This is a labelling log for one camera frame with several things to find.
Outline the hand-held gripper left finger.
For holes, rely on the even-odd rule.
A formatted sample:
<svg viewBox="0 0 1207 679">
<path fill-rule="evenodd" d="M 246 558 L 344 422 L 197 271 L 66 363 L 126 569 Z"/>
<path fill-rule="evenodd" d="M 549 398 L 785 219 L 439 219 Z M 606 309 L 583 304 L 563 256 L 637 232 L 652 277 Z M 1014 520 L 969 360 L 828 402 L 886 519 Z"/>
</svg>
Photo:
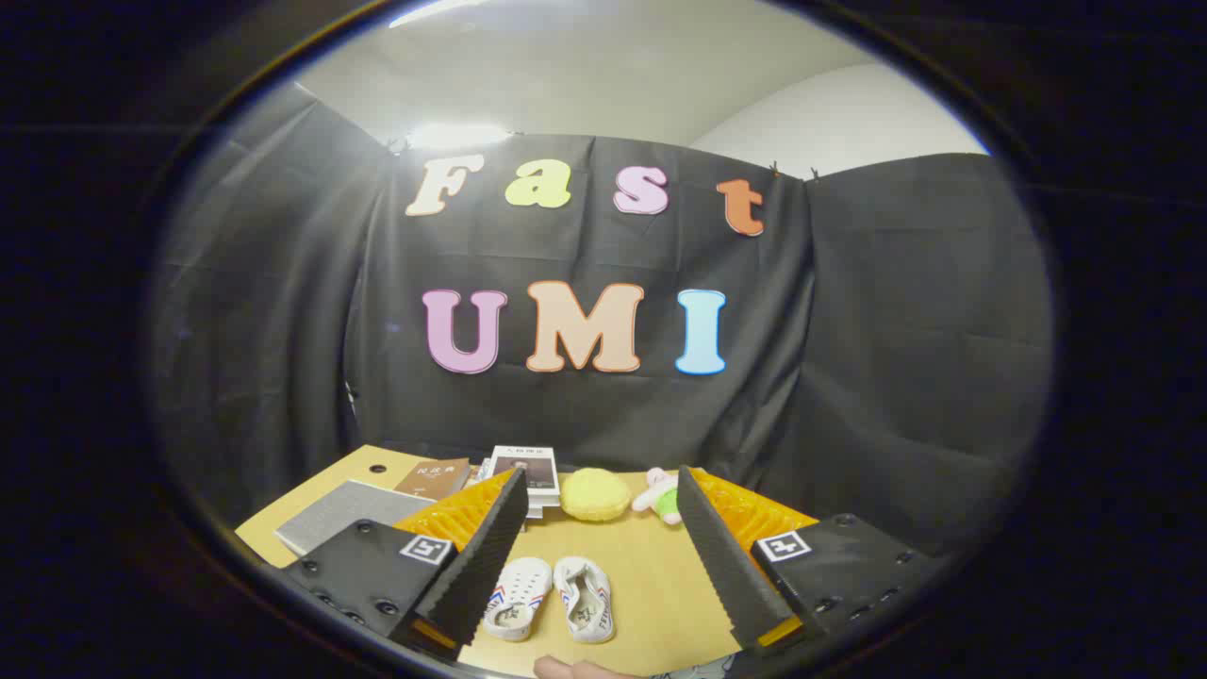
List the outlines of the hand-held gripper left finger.
<svg viewBox="0 0 1207 679">
<path fill-rule="evenodd" d="M 513 469 L 393 522 L 351 513 L 284 572 L 377 636 L 453 660 L 474 640 L 527 511 L 526 472 Z"/>
</svg>

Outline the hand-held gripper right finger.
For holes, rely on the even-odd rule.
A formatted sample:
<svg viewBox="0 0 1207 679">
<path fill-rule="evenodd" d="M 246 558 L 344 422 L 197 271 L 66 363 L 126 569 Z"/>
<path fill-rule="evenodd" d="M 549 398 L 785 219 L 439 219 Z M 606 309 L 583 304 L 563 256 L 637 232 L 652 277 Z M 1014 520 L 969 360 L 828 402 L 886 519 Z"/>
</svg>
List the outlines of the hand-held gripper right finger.
<svg viewBox="0 0 1207 679">
<path fill-rule="evenodd" d="M 746 652 L 862 636 L 947 572 L 855 513 L 814 519 L 700 468 L 678 470 L 677 507 Z"/>
</svg>

